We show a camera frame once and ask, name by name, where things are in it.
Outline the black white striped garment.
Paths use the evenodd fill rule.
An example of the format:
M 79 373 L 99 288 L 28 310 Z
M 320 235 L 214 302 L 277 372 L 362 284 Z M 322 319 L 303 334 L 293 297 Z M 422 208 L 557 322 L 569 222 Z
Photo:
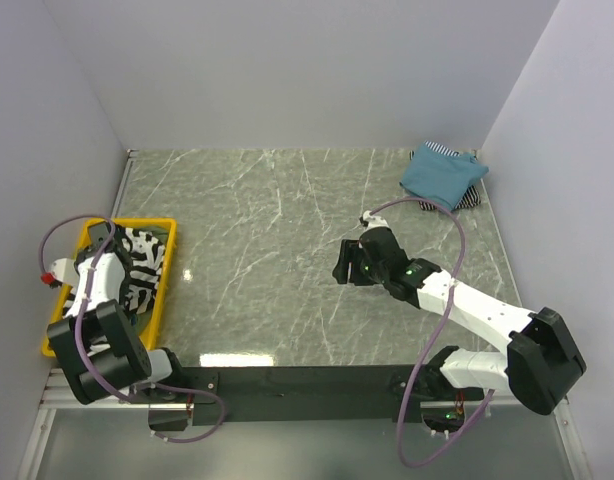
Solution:
M 96 264 L 91 291 L 85 292 L 91 258 L 108 237 L 101 218 L 85 223 L 71 258 L 49 268 L 62 282 L 51 323 L 75 317 L 83 298 L 87 309 L 116 300 L 146 349 L 156 346 L 165 293 L 173 264 L 177 223 L 171 218 L 115 218 L 114 242 Z

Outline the teal ribbed tank top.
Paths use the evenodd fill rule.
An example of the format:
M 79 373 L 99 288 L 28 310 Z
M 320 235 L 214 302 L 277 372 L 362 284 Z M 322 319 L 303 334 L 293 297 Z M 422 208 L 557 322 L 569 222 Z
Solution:
M 409 164 L 399 184 L 409 195 L 422 198 L 420 202 L 454 211 L 466 190 L 477 186 L 489 168 L 473 153 L 460 152 L 455 157 L 440 155 L 430 151 L 426 142 L 410 152 Z

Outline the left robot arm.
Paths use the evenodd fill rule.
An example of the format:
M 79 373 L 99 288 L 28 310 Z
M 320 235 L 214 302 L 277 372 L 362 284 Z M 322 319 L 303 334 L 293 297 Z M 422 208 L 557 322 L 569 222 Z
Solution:
M 176 230 L 171 218 L 93 218 L 73 257 L 41 268 L 43 282 L 62 290 L 43 352 L 78 402 L 135 388 L 173 402 L 186 392 L 176 355 L 155 345 Z

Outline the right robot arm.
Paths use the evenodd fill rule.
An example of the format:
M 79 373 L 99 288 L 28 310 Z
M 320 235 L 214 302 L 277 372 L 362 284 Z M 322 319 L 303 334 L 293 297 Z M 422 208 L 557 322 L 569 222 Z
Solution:
M 453 280 L 428 260 L 409 258 L 387 226 L 342 240 L 332 276 L 339 284 L 380 285 L 398 301 L 447 315 L 492 346 L 490 352 L 445 347 L 424 365 L 427 390 L 436 398 L 447 399 L 459 389 L 496 390 L 549 415 L 586 371 L 558 312 L 509 305 Z

